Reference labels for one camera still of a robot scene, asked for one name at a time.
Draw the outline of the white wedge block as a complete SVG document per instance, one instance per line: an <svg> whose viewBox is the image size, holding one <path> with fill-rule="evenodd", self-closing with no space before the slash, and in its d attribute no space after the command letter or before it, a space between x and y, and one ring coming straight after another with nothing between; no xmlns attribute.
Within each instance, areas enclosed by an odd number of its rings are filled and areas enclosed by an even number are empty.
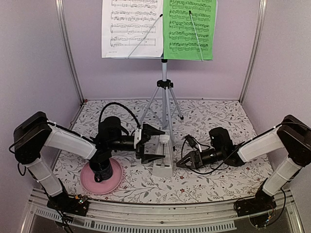
<svg viewBox="0 0 311 233"><path fill-rule="evenodd" d="M173 145L169 135L163 134L159 136L155 154L164 157L153 162L152 175L159 178L172 177Z"/></svg>

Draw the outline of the light blue music stand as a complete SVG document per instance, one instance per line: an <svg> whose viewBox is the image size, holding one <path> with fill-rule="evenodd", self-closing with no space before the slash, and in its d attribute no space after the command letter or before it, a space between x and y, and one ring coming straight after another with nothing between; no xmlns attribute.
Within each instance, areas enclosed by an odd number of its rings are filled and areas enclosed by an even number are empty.
<svg viewBox="0 0 311 233"><path fill-rule="evenodd" d="M160 124L163 128L172 129L172 115L173 112L180 112L181 109L178 105L174 109L171 108L172 103L176 103L177 99L173 92L173 83L167 78L167 62L162 53L159 58L162 64L162 78L157 82L155 92L161 92L162 94L162 118L160 119Z"/></svg>

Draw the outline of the green sheet music page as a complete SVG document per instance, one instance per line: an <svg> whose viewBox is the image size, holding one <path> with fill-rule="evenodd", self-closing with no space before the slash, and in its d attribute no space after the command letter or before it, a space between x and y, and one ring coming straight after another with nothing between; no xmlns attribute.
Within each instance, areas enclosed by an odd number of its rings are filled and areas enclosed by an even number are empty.
<svg viewBox="0 0 311 233"><path fill-rule="evenodd" d="M163 56L168 60L213 59L216 0L163 1Z"/></svg>

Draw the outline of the white sheet music page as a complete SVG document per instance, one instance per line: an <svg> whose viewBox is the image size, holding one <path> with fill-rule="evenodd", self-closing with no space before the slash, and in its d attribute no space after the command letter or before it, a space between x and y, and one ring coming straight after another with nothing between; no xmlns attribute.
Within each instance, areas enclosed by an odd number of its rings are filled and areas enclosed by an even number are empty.
<svg viewBox="0 0 311 233"><path fill-rule="evenodd" d="M102 58L159 58L162 0L103 0Z"/></svg>

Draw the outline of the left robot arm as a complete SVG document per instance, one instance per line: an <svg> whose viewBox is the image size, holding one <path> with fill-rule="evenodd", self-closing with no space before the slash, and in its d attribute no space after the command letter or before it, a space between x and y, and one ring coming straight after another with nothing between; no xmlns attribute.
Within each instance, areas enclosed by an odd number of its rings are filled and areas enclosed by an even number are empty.
<svg viewBox="0 0 311 233"><path fill-rule="evenodd" d="M164 135L164 131L149 124L138 125L134 135L130 135L118 117L109 116L99 123L95 138L88 139L49 121L46 114L39 111L15 128L9 151L53 197L54 204L67 211L72 207L72 200L64 194L61 182L41 158L43 147L64 150L98 165L104 164L113 150L134 151L136 158L146 164L159 159L158 155L144 153L144 144L158 135Z"/></svg>

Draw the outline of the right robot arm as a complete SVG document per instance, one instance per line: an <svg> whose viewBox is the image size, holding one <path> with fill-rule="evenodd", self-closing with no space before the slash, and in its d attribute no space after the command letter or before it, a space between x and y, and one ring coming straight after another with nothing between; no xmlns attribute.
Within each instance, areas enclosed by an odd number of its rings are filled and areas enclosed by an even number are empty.
<svg viewBox="0 0 311 233"><path fill-rule="evenodd" d="M311 163L311 129L292 115L266 132L238 145L233 144L228 130L217 127L209 131L212 148L199 149L191 135L186 135L184 143L193 148L187 155L182 155L177 167L193 172L197 169L220 161L228 166L239 167L257 157L278 149L285 149L287 157L267 178L252 199L251 207L261 212L270 204L270 199L300 170Z"/></svg>

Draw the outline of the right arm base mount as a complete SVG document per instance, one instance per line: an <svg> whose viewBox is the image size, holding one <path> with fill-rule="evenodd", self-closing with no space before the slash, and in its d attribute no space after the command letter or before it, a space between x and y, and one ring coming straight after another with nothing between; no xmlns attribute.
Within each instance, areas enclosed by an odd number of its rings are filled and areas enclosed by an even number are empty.
<svg viewBox="0 0 311 233"><path fill-rule="evenodd" d="M276 208L276 202L273 196L259 191L253 198L238 199L233 207L238 216L246 216L273 210Z"/></svg>

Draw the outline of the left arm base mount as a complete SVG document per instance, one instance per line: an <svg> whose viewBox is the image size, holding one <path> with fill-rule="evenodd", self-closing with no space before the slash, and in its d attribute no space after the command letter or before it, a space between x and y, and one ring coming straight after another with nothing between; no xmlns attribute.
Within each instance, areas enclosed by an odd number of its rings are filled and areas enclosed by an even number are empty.
<svg viewBox="0 0 311 233"><path fill-rule="evenodd" d="M47 207L55 209L61 213L73 214L78 216L86 216L89 208L89 202L85 196L70 196L63 187L60 194L51 196L47 194L49 199Z"/></svg>

